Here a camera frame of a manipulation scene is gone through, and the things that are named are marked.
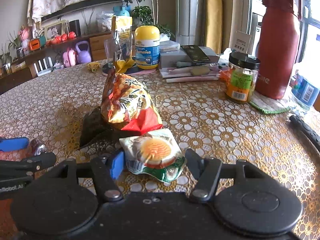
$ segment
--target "red water bottle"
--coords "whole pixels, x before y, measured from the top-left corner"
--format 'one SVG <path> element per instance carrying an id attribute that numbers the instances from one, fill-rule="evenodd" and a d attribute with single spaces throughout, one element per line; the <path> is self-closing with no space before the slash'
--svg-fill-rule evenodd
<path id="1" fill-rule="evenodd" d="M 263 4 L 267 11 L 262 20 L 257 54 L 261 63 L 256 90 L 264 96 L 281 99 L 298 51 L 301 0 L 299 10 L 294 0 L 263 0 Z"/>

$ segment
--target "yellow curtain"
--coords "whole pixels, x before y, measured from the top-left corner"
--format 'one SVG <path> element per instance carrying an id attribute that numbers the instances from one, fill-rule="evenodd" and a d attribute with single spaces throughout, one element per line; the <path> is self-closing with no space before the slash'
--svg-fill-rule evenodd
<path id="1" fill-rule="evenodd" d="M 221 53 L 222 0 L 206 0 L 205 45 L 216 54 Z"/>

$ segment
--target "tablecloth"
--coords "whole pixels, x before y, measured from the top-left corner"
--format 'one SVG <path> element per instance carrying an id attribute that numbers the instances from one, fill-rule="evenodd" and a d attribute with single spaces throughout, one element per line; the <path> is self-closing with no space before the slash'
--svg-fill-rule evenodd
<path id="1" fill-rule="evenodd" d="M 164 127 L 169 128 L 184 152 L 188 147 L 201 157 L 225 163 L 245 159 L 292 190 L 303 203 L 303 214 L 294 232 L 301 239 L 320 237 L 319 157 L 314 147 L 289 125 L 287 113 L 264 115 L 249 104 L 237 104 L 224 94 L 224 84 L 187 82 L 167 84 L 159 72 L 136 76 L 148 86 Z M 57 155 L 87 162 L 105 152 L 103 142 L 79 150 L 85 113 L 99 106 L 106 77 L 101 69 L 89 72 L 84 65 L 56 70 L 0 96 L 0 135 L 6 138 L 40 138 Z M 320 114 L 314 109 L 305 121 L 318 133 Z M 1 153 L 0 159 L 18 161 L 21 152 Z M 81 184 L 94 191 L 92 179 Z M 190 193 L 196 181 L 188 169 L 171 182 L 125 171 L 118 186 L 129 191 Z M 219 190 L 232 185 L 220 181 Z M 11 200 L 0 201 L 0 237 L 17 231 L 9 213 Z"/>

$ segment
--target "small pink bag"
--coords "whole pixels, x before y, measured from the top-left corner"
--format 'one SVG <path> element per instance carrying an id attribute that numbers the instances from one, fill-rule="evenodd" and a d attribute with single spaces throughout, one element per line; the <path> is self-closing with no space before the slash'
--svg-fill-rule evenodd
<path id="1" fill-rule="evenodd" d="M 76 52 L 73 49 L 68 49 L 65 53 L 63 53 L 62 58 L 66 67 L 76 65 Z"/>

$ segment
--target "glass jar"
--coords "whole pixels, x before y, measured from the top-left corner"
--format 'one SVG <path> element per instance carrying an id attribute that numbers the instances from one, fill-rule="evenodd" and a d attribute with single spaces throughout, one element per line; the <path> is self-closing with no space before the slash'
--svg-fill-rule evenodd
<path id="1" fill-rule="evenodd" d="M 250 102 L 256 87 L 260 60 L 254 56 L 231 52 L 229 55 L 230 79 L 226 94 L 237 103 Z"/>

